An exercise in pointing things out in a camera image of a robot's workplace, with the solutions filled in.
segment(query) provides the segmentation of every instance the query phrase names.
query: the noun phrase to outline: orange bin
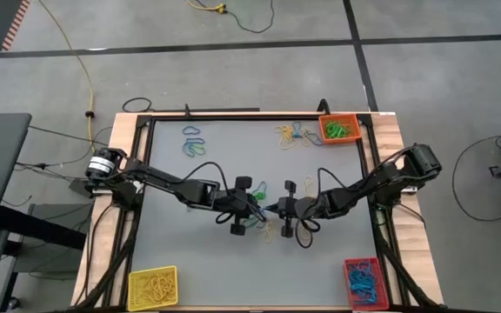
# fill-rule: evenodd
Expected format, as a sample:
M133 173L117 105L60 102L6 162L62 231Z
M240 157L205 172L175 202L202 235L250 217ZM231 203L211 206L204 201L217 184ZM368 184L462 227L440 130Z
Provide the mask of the orange bin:
M329 138L326 133L326 126L328 123L339 123L349 130L347 137ZM361 137L361 130L358 127L357 115L355 114L342 114L342 115L324 115L318 117L320 130L322 131L322 140L324 144L333 143L354 143Z

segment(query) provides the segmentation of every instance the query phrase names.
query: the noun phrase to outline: tangled rubber bands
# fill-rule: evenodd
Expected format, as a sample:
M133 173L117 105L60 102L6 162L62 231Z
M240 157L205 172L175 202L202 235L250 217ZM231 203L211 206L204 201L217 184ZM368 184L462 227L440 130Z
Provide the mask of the tangled rubber bands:
M372 273L372 264L362 261L357 265L347 265L351 293L357 295L354 304L375 304L377 302L376 276Z
M291 126L277 126L274 131L281 134L279 138L279 148L287 150L297 145L297 140L301 139L301 144L305 147L314 144L323 145L322 139L311 129L302 128L301 122L293 122Z
M183 128L183 135L191 136L200 134L200 130L194 126ZM203 138L187 138L183 144L183 153L189 157L202 156L206 154Z
M174 303L177 297L177 286L173 272L160 273L152 277L140 293L141 300L149 305Z
M338 122L327 123L325 129L326 129L325 135L329 139L347 137L351 133L351 127L349 125L343 126L341 123Z
M183 145L183 152L189 157L201 156L206 154L203 138L187 138Z

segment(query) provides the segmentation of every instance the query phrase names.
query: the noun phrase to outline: yellow cable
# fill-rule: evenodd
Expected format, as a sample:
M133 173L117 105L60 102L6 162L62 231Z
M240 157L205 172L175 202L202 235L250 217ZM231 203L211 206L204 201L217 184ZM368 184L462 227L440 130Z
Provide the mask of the yellow cable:
M86 66L84 66L83 60L78 56L78 54L73 50L73 47L70 45L69 38L67 35L65 35L65 31L57 21L57 19L51 14L50 9L43 4L42 0L38 0L38 2L43 6L46 12L50 15L51 19L53 22L56 23L59 31L61 31L61 35L63 35L63 38L65 39L65 42L67 42L67 46L69 46L69 51L71 55L77 58L78 62L80 65L83 67L84 74L86 75L86 79L88 80L88 87L90 88L90 105L88 107L88 111L93 112L94 110L94 90L92 89L92 80L90 79L90 74L88 74L88 70L86 69ZM88 117L88 139L92 142L92 117ZM96 148L94 148L94 145L92 144L92 151L96 152Z
M194 3L192 3L191 1L187 0L187 3L190 4L191 7L197 9L197 10L209 10L209 11L216 11L217 13L219 14L224 14L225 13L225 4L221 3L213 8L206 8L206 7L203 7L203 6L198 6L198 5L195 5Z

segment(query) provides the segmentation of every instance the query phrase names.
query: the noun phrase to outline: green rubber band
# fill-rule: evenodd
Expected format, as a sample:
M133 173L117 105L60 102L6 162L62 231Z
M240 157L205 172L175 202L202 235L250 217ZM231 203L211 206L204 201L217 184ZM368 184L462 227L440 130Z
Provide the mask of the green rubber band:
M255 199L257 200L264 200L266 198L266 194L263 193L263 192L255 192L254 194L252 194L253 197L255 197Z

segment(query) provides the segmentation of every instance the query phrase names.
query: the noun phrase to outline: rubber band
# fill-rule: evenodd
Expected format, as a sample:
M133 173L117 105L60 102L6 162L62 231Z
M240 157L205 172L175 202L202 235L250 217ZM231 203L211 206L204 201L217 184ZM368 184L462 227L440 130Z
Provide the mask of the rubber band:
M202 156L206 154L203 138L187 138L183 145L183 153L189 157Z
M273 239L273 235L271 233L274 231L276 227L274 226L274 223L272 223L271 221L264 223L264 226L260 230L260 232L264 233L264 242L271 243L271 240Z
M205 144L206 141L204 141L203 138L187 138L185 140L185 143L200 143L200 144Z
M299 239L301 241L310 241L311 240L311 233L305 228L305 227L299 227L301 223L297 220L297 223L295 224L295 230L297 231L297 236L299 236Z
M183 135L198 135L200 130L194 126L187 126L183 128Z
M177 293L175 277L172 273L159 273L152 277L141 291L141 299L148 304L162 304L175 300Z
M297 139L301 139L301 144L308 147L312 144L316 146L323 145L322 139L308 128L301 128L301 122L293 122L292 126L282 125L274 128L274 131L281 134L279 137L279 148L287 150L298 144Z
M297 145L297 140L293 138L293 128L291 126L277 126L274 131L276 131L279 134L282 134L282 136L279 138L279 148L282 150L287 150L290 149L294 146Z
M357 295L354 304L375 304L377 302L376 285L378 281L372 273L370 261L347 265L351 293Z
M303 129L301 135L303 136L303 142L307 140L316 146L324 145L324 142L322 141L322 139L320 139L320 136L312 130Z
M304 194L306 196L313 197L314 196L314 189L312 188L314 184L314 178L312 176L305 176L304 177Z
M258 187L251 192L251 194L255 197L257 200L264 200L266 198L266 189L268 188L268 185L266 184L265 181L260 182Z
M351 133L351 127L349 125L343 126L341 123L337 122L327 123L325 130L325 134L330 139L347 137Z
M293 122L291 125L291 128L293 131L291 132L291 136L293 138L302 138L303 136L301 135L301 122Z

